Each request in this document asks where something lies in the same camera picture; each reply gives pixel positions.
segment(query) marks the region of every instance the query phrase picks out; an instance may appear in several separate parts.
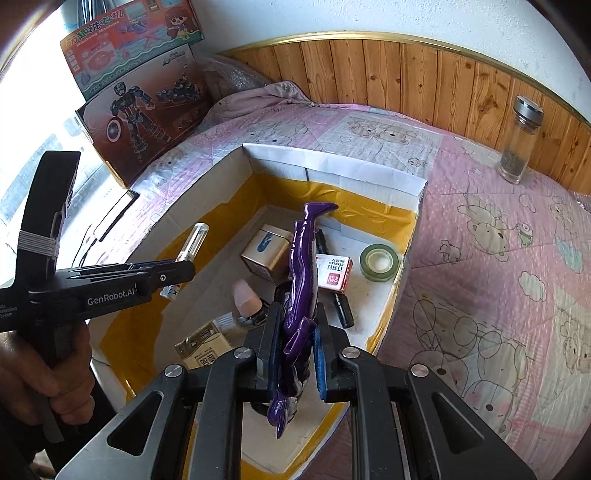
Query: robot illustration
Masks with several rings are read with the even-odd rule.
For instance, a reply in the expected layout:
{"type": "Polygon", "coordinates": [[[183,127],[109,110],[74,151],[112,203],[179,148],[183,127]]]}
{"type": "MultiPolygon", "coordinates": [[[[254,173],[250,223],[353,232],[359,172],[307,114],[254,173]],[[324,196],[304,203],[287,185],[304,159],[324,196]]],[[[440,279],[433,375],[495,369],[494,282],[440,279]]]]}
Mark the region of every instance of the robot illustration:
{"type": "Polygon", "coordinates": [[[152,137],[156,137],[158,140],[164,140],[166,143],[171,141],[170,136],[164,132],[162,127],[154,123],[148,115],[139,109],[137,99],[141,99],[145,103],[147,110],[153,110],[155,108],[150,95],[138,86],[131,87],[127,90],[125,82],[118,82],[113,87],[113,90],[119,95],[119,98],[113,100],[111,104],[111,113],[114,118],[107,125],[107,137],[110,141],[116,142],[121,136],[121,124],[117,118],[120,112],[123,113],[127,121],[134,152],[137,154],[142,153],[148,148],[148,144],[139,136],[138,124],[141,124],[152,137]]]}
{"type": "Polygon", "coordinates": [[[197,85],[192,84],[185,73],[174,82],[174,87],[170,90],[160,90],[156,93],[156,97],[161,102],[196,102],[201,98],[201,92],[197,85]]]}

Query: open cardboard box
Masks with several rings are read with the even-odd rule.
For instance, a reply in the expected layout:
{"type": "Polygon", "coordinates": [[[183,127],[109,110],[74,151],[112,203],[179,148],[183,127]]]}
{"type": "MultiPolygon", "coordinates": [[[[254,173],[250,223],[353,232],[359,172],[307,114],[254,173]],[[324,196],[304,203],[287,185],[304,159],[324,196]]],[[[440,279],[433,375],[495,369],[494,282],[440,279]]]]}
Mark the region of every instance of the open cardboard box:
{"type": "MultiPolygon", "coordinates": [[[[235,311],[232,284],[245,278],[270,301],[275,285],[254,276],[240,253],[265,223],[292,231],[305,202],[329,200],[339,210],[319,220],[331,253],[353,259],[346,295],[355,317],[351,344],[376,352],[402,292],[405,261],[417,226],[426,182],[413,175],[339,155],[290,147],[244,144],[215,164],[170,207],[130,261],[175,258],[197,221],[209,234],[195,259],[197,275],[170,302],[152,302],[91,322],[95,364],[109,399],[120,407],[167,365],[180,363],[175,343],[199,326],[235,311]],[[359,267],[365,247],[381,243],[403,268],[385,283],[367,280],[359,267]]],[[[340,326],[321,292],[331,325],[340,326]]],[[[231,339],[236,346],[239,339],[231,339]]],[[[242,477],[297,476],[330,437],[347,405],[324,404],[311,378],[295,419],[280,440],[267,419],[245,406],[242,477]]]]}

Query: white wall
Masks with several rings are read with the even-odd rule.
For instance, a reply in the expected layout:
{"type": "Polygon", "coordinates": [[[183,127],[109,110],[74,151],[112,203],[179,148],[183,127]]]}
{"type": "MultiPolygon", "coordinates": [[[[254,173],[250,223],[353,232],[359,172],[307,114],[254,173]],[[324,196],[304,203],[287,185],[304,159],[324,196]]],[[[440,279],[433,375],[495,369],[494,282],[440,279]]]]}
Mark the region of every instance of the white wall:
{"type": "Polygon", "coordinates": [[[478,51],[535,78],[591,121],[591,82],[527,0],[191,0],[217,53],[310,32],[388,31],[478,51]]]}

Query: blue gripper pad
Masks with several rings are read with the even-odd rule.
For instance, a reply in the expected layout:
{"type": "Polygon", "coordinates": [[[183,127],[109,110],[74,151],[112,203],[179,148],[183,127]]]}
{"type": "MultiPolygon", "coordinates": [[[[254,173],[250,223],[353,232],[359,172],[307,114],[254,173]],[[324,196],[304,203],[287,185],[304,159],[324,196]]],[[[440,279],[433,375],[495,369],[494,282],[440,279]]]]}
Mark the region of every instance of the blue gripper pad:
{"type": "Polygon", "coordinates": [[[324,401],[326,400],[326,366],[319,328],[314,330],[314,369],[316,370],[316,385],[320,393],[320,399],[324,401]]]}

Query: cardboard box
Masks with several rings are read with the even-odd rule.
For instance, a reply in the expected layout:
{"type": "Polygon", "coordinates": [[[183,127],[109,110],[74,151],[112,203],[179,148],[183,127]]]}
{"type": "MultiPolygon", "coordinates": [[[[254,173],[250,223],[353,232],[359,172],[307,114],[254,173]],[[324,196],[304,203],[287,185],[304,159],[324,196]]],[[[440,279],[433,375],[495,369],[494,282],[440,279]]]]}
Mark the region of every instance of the cardboard box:
{"type": "MultiPolygon", "coordinates": [[[[294,221],[303,217],[303,204],[310,201],[339,205],[319,226],[332,253],[353,260],[347,297],[355,327],[346,330],[349,340],[376,352],[401,297],[405,269],[387,282],[371,282],[359,268],[359,257],[370,244],[386,244],[408,268],[404,258],[425,185],[425,180],[389,167],[299,148],[245,144],[229,153],[180,196],[129,259],[175,258],[194,223],[204,222],[210,229],[195,260],[194,280],[174,302],[157,297],[90,324],[93,331],[106,331],[96,350],[111,366],[111,374],[99,376],[101,384],[108,383],[104,379],[109,375],[118,378],[119,390],[107,389],[109,398],[120,402],[178,362],[174,345],[180,338],[232,310],[231,288],[237,279],[244,278],[258,295],[272,300],[275,285],[253,275],[241,253],[264,224],[293,231],[294,221]]],[[[320,291],[319,301],[329,323],[340,327],[333,295],[320,291]]],[[[265,417],[244,408],[242,459],[251,467],[242,469],[243,479],[270,473],[295,478],[344,416],[348,405],[320,400],[311,370],[298,413],[280,441],[265,417]]]]}
{"type": "Polygon", "coordinates": [[[189,0],[132,0],[60,42],[85,100],[148,60],[203,39],[189,0]]]}
{"type": "Polygon", "coordinates": [[[184,45],[123,75],[76,113],[96,151],[129,187],[211,106],[204,76],[184,45]]]}

